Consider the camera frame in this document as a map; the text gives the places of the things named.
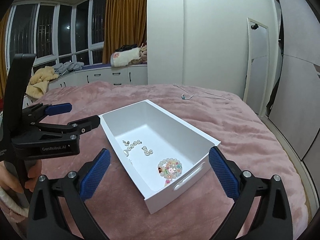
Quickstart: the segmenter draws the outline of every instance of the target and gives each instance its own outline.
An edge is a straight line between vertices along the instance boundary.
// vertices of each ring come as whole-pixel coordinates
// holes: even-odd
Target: mustard yellow curtain
[[[146,33],[147,0],[107,0],[102,62],[123,45],[141,46]]]
[[[7,10],[0,22],[0,99],[4,97],[4,90],[8,77],[5,64],[5,32],[7,29],[9,13],[10,8]]]

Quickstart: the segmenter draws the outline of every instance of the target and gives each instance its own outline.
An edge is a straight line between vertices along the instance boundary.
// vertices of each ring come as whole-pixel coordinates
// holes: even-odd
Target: window pane
[[[89,53],[86,51],[86,52],[77,54],[77,62],[83,62],[85,66],[86,65],[90,65],[90,63],[89,63]]]
[[[76,11],[76,51],[88,48],[89,0],[77,6]]]
[[[92,44],[104,41],[104,17],[107,0],[93,0],[92,5]]]
[[[16,7],[10,33],[10,62],[16,53],[33,53],[33,33],[37,4]]]
[[[72,56],[59,58],[59,63],[72,62]]]
[[[94,64],[102,63],[102,54],[103,54],[103,49],[94,50],[92,52],[92,59]]]
[[[71,53],[70,26],[72,7],[60,5],[58,22],[58,50],[59,55]]]
[[[44,68],[46,66],[54,66],[55,64],[56,64],[56,61],[54,60],[54,61],[50,61],[50,62],[41,64],[39,66],[35,66],[35,67],[33,67],[33,73],[35,73],[40,68]]]
[[[54,6],[40,5],[36,33],[37,58],[52,55],[52,21]]]

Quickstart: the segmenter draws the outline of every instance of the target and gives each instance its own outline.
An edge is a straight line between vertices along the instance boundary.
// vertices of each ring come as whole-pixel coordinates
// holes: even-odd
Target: bed
[[[66,124],[141,100],[151,100],[220,140],[221,152],[242,170],[250,170],[261,178],[280,175],[288,195],[296,239],[308,224],[306,195],[300,176],[276,137],[238,96],[195,87],[183,88],[191,94],[208,96],[204,93],[207,92],[219,97],[210,95],[210,98],[182,100],[181,94],[185,92],[173,85],[114,86],[99,81],[81,87],[51,90],[37,102],[70,102],[73,106],[70,113],[43,120]],[[43,160],[43,173],[49,178],[57,178],[71,170],[77,171],[104,147],[111,152],[111,165],[86,205],[112,240],[163,237],[170,240],[208,240],[233,205],[233,200],[226,197],[217,177],[210,170],[180,197],[150,215],[143,196],[122,167],[101,126],[81,136],[79,155]],[[239,236],[248,231],[258,203],[256,198]],[[62,207],[72,232],[80,236],[64,201]]]

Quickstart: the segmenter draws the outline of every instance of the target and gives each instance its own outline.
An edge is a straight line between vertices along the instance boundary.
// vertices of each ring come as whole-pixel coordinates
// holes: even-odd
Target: blue gripper pad
[[[110,152],[105,150],[92,166],[80,184],[80,197],[82,201],[92,198],[102,177],[110,165]]]
[[[48,106],[44,112],[45,114],[51,116],[56,114],[69,113],[71,110],[72,110],[72,105],[70,103],[65,103],[65,104]]]
[[[217,175],[227,197],[234,200],[238,199],[240,195],[239,182],[219,152],[213,147],[209,151],[209,163]]]

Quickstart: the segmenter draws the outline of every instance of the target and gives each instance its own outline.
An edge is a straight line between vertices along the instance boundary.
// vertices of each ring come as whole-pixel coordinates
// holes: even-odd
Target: silver screw
[[[274,175],[273,178],[275,179],[275,181],[280,181],[281,180],[279,175]]]
[[[245,176],[246,178],[250,178],[251,177],[251,172],[250,171],[244,171],[243,172],[243,176]]]
[[[69,177],[70,179],[74,178],[76,175],[77,175],[77,173],[76,173],[75,171],[70,171],[70,172],[68,173],[68,177]]]
[[[45,176],[44,175],[41,175],[40,177],[39,177],[39,181],[44,181],[45,180]]]

